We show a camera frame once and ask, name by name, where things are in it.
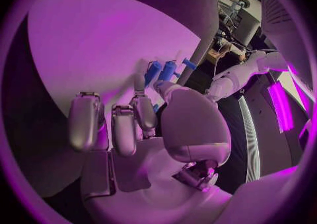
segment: magenta light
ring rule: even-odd
[[[293,117],[286,93],[280,82],[268,87],[268,92],[273,101],[279,132],[285,132],[294,128]]]

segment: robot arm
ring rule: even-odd
[[[279,52],[257,51],[243,64],[233,66],[213,78],[207,97],[212,101],[231,96],[244,87],[251,76],[265,74],[269,70],[287,71],[287,63]]]

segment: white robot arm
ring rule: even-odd
[[[231,96],[244,87],[250,77],[255,74],[265,74],[269,70],[287,71],[287,63],[279,52],[266,53],[256,51],[243,63],[219,73],[213,78],[207,97],[212,101]]]

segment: blue plastic part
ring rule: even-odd
[[[181,75],[179,74],[179,73],[177,73],[177,72],[174,72],[174,75],[177,77],[177,78],[179,78]]]
[[[183,64],[188,66],[189,68],[195,70],[197,68],[197,65],[194,64],[193,62],[190,62],[188,59],[184,59]]]
[[[165,63],[163,71],[160,73],[158,80],[170,81],[174,72],[176,70],[176,64],[173,61],[168,61]]]
[[[159,110],[159,105],[158,104],[155,104],[154,106],[153,106],[153,109],[154,109],[154,112],[156,113],[158,110]]]
[[[151,64],[150,68],[144,75],[145,87],[147,87],[150,84],[150,82],[155,78],[155,76],[162,70],[162,67],[163,66],[157,61],[154,61]]]

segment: purple light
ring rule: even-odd
[[[290,130],[294,128],[293,117],[288,104],[286,93],[280,82],[268,87],[268,92],[273,101],[279,132]]]

